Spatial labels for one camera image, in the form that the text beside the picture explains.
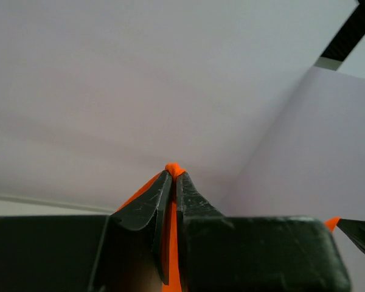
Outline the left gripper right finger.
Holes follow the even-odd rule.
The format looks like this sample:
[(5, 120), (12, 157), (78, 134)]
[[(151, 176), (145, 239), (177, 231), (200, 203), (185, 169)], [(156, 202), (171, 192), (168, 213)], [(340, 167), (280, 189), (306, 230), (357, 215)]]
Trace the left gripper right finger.
[(183, 291), (350, 291), (326, 226), (311, 217), (227, 217), (176, 180)]

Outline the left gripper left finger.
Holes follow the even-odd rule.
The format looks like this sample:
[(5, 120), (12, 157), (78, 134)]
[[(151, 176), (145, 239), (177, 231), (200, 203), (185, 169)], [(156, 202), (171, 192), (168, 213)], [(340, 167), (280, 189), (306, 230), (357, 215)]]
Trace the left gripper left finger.
[(0, 291), (160, 291), (172, 176), (112, 215), (0, 217)]

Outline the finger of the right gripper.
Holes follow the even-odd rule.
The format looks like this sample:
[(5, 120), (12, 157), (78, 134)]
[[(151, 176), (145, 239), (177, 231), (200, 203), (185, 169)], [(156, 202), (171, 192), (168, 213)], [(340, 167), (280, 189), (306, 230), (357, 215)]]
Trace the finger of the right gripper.
[(365, 255), (365, 221), (340, 219), (337, 227)]

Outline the orange t shirt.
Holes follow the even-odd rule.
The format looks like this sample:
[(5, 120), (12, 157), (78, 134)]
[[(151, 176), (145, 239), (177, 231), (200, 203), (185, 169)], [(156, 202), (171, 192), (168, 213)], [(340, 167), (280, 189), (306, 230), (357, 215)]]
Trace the orange t shirt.
[[(141, 196), (155, 182), (160, 173), (157, 173), (146, 182), (136, 193), (134, 193), (116, 211), (131, 203), (134, 199)], [(178, 268), (178, 241), (177, 241), (177, 219), (176, 219), (176, 198), (172, 195), (172, 205), (168, 217), (169, 224), (169, 284), (162, 286), (163, 292), (182, 292), (179, 268)]]

